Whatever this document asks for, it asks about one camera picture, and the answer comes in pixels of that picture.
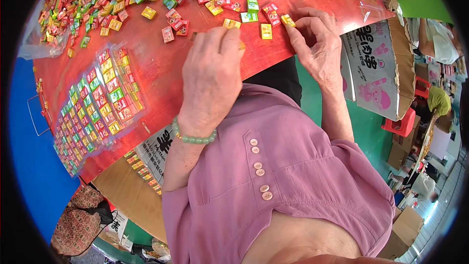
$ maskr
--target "cardboard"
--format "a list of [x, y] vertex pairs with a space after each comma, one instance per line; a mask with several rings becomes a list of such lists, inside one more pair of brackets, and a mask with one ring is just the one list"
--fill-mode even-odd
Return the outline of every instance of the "cardboard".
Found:
[[122, 157], [100, 173], [93, 185], [130, 220], [166, 242], [161, 197]]
[[391, 236], [377, 257], [394, 260], [402, 256], [414, 243], [423, 225], [424, 219], [407, 206], [393, 223]]
[[401, 120], [414, 99], [414, 54], [397, 17], [344, 34], [357, 105]]
[[404, 151], [399, 144], [393, 141], [393, 145], [391, 147], [391, 152], [389, 153], [387, 163], [395, 169], [399, 170], [401, 165], [406, 162], [408, 155], [408, 152]]
[[347, 50], [345, 48], [344, 39], [342, 39], [342, 50], [341, 50], [341, 75], [342, 75], [342, 88], [344, 91], [345, 99], [355, 102], [355, 87], [352, 79], [352, 70], [350, 69], [349, 57], [347, 56]]
[[418, 128], [420, 123], [420, 116], [415, 115], [414, 125], [412, 131], [407, 137], [400, 136], [398, 134], [393, 134], [393, 142], [398, 144], [404, 151], [410, 153], [412, 151], [412, 146], [417, 140]]

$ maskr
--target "plastic stool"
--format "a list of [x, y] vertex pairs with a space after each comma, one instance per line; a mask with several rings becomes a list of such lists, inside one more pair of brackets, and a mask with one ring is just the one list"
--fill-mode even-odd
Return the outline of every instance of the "plastic stool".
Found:
[[400, 136], [407, 137], [410, 132], [412, 132], [414, 121], [415, 110], [409, 108], [401, 120], [392, 121], [390, 119], [386, 119], [386, 123], [384, 126], [381, 126], [381, 128], [386, 131], [396, 133]]
[[425, 81], [421, 77], [415, 76], [415, 96], [421, 96], [427, 99], [428, 93], [430, 92], [430, 86], [429, 82]]

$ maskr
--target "worker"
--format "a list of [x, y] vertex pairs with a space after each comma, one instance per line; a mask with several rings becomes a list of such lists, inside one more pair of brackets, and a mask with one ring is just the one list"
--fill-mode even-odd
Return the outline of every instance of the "worker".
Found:
[[449, 119], [453, 119], [451, 99], [443, 89], [436, 86], [430, 86], [428, 99], [415, 100], [412, 102], [411, 107], [415, 110], [416, 115], [420, 116], [420, 120], [424, 124], [431, 120], [433, 112], [435, 112], [437, 118], [446, 115]]
[[412, 43], [418, 46], [418, 50], [414, 50], [417, 54], [420, 52], [431, 56], [445, 65], [450, 65], [463, 56], [459, 35], [453, 25], [443, 25], [431, 19], [411, 18], [409, 28]]
[[286, 29], [322, 128], [300, 109], [294, 57], [243, 83], [239, 29], [198, 33], [189, 50], [162, 186], [174, 264], [387, 263], [368, 256], [390, 237], [393, 193], [354, 143], [335, 19], [298, 12]]

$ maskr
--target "purple blouse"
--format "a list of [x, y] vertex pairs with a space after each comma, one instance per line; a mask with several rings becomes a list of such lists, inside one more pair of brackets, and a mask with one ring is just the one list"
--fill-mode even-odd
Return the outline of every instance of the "purple blouse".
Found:
[[252, 84], [217, 129], [187, 187], [163, 195], [173, 263], [240, 263], [273, 209], [343, 227], [362, 255], [384, 247], [393, 192], [357, 144], [329, 141], [290, 97]]

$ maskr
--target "tabletop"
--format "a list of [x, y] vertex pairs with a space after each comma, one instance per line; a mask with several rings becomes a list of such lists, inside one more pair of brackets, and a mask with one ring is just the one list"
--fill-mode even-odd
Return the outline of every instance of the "tabletop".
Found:
[[[246, 11], [246, 0], [235, 1], [243, 3], [241, 12]], [[359, 7], [358, 0], [258, 0], [258, 2], [260, 8], [269, 2], [275, 3], [279, 15], [288, 13], [294, 21], [298, 19], [296, 10], [299, 7], [311, 6], [326, 11], [337, 19], [340, 34], [395, 16], [394, 13], [384, 10], [376, 15], [372, 13], [364, 21], [363, 9]], [[152, 21], [140, 15], [147, 6], [157, 11]], [[76, 84], [83, 72], [96, 61], [97, 51], [107, 43], [125, 44], [128, 50], [134, 75], [144, 94], [146, 114], [136, 122], [130, 132], [119, 139], [117, 147], [102, 151], [86, 160], [81, 173], [85, 181], [91, 181], [127, 151], [171, 123], [172, 118], [178, 114], [182, 103], [181, 68], [192, 45], [191, 35], [194, 32], [203, 32], [221, 26], [225, 18], [240, 21], [238, 12], [227, 9], [213, 16], [203, 4], [199, 5], [197, 0], [186, 0], [176, 9], [183, 19], [190, 21], [187, 37], [175, 36], [174, 41], [165, 44], [161, 29], [168, 26], [165, 17], [168, 9], [162, 0], [145, 1], [127, 8], [130, 18], [126, 19], [120, 31], [111, 30], [109, 36], [104, 37], [99, 35], [99, 29], [91, 30], [88, 47], [80, 48], [79, 44], [75, 45], [72, 58], [67, 56], [65, 50], [56, 58], [34, 60], [36, 79], [43, 80], [43, 95], [48, 102], [52, 117], [51, 128], [54, 133], [60, 110], [68, 100], [68, 89], [72, 84]], [[241, 40], [246, 44], [246, 52], [241, 63], [243, 79], [295, 54], [283, 25], [273, 28], [272, 40], [261, 39], [260, 24], [268, 23], [262, 13], [259, 12], [258, 22], [241, 25]]]

